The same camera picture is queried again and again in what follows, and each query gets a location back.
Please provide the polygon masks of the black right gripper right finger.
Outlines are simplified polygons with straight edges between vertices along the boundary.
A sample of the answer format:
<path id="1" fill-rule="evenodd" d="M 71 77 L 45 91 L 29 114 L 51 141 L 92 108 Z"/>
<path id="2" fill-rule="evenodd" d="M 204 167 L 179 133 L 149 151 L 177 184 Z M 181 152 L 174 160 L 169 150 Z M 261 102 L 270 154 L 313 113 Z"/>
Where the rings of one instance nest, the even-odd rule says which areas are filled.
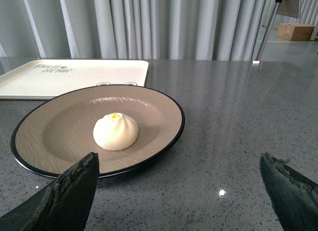
<path id="1" fill-rule="evenodd" d="M 259 168 L 272 208 L 285 231 L 318 229 L 318 184 L 268 153 Z"/>

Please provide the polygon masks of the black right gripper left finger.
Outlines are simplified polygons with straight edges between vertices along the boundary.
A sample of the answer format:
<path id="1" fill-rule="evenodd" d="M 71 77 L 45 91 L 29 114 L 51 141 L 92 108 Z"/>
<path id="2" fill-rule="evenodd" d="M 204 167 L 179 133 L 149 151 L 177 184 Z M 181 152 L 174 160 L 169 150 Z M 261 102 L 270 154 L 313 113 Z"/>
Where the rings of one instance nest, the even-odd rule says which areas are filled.
<path id="1" fill-rule="evenodd" d="M 82 231 L 94 200 L 99 159 L 89 153 L 0 218 L 2 231 Z"/>

